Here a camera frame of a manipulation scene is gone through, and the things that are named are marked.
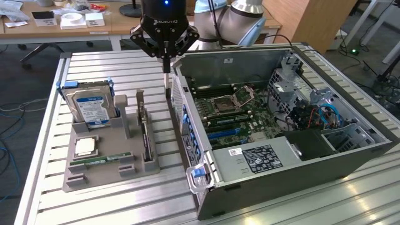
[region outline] floor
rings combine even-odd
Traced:
[[[350,32],[354,24],[359,19],[359,15],[350,17],[343,29]],[[367,21],[349,48],[358,46],[359,38],[363,35],[367,27],[373,24],[373,20]],[[386,55],[400,40],[400,33],[393,31],[387,27],[382,27],[377,36],[370,42],[370,52],[361,52],[358,58],[369,62],[371,67],[378,72],[387,68],[387,65],[382,63]],[[99,52],[111,51],[111,43],[109,41],[95,41],[95,47],[90,48],[86,42],[77,42],[71,44],[61,44],[61,47],[67,52]],[[29,45],[29,50],[33,50],[38,45]],[[126,49],[131,49],[130,43],[127,43]],[[31,59],[34,69],[26,71],[21,67],[19,60],[29,53],[22,51],[17,45],[10,45],[5,53],[0,54],[0,105],[7,103],[23,103],[34,99],[46,98],[51,91],[51,85],[54,81],[54,75],[58,68],[59,52],[55,49],[47,49],[41,53],[38,57]],[[327,59],[333,64],[343,69],[347,66],[358,63],[354,59],[341,55],[338,51],[330,51],[326,53]],[[375,75],[371,71],[363,70],[363,65],[353,67],[346,70],[347,76],[357,82],[366,85],[373,85]],[[400,64],[395,68],[394,75],[400,75]],[[46,102],[33,104],[27,109],[42,108],[46,106]],[[13,116],[21,116],[19,111],[9,113]],[[21,172],[21,187],[13,194],[11,198],[5,202],[0,202],[0,224],[11,225],[14,223],[18,206],[21,202],[21,195],[23,192],[25,182],[31,165],[31,158],[35,150],[35,144],[38,135],[41,132],[41,125],[45,111],[27,112],[25,115],[25,127],[15,136],[7,139],[5,142],[10,151],[13,151],[17,164]],[[15,119],[0,117],[0,130],[5,130]],[[0,169],[5,167],[6,161],[0,161]],[[17,185],[17,174],[13,167],[9,168],[6,173],[0,176],[0,198],[6,196]]]

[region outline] slotted aluminum surface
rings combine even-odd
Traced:
[[[399,121],[350,83],[323,57],[307,55],[390,130],[400,136]],[[319,88],[315,73],[305,76]],[[17,225],[267,225],[351,224],[400,222],[400,150],[370,161],[347,178],[251,206],[219,218],[197,220],[177,137],[165,97],[161,64],[142,51],[75,53],[62,59],[57,79],[101,81],[113,77],[117,94],[129,96],[129,112],[137,111],[137,89],[145,89],[154,119],[161,174],[86,190],[62,191],[73,115],[54,89],[34,154]]]

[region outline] robotiq logo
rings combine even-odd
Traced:
[[[155,25],[158,25],[158,23],[178,23],[178,20],[155,20]]]

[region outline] power supply label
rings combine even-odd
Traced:
[[[242,153],[254,173],[261,173],[283,167],[271,145],[243,150]]]
[[[103,97],[85,97],[79,98],[77,101],[87,123],[98,125],[109,122],[110,116],[107,109],[102,106],[105,103]]]

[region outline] motherboard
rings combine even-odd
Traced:
[[[214,150],[267,140],[282,133],[262,88],[229,85],[195,89],[194,96]]]

